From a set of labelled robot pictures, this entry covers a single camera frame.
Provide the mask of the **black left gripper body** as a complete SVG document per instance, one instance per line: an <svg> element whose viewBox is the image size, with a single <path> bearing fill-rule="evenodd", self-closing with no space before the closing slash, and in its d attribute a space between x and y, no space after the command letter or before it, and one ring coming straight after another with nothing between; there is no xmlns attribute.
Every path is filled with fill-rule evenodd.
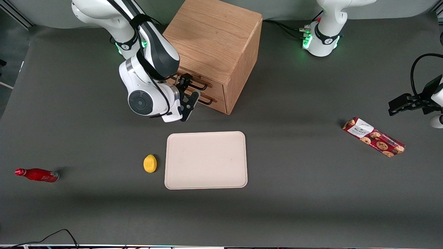
<svg viewBox="0 0 443 249"><path fill-rule="evenodd" d="M428 82L421 93L416 93L416 109L421 109L423 114L431 112L442 113L442 75Z"/></svg>

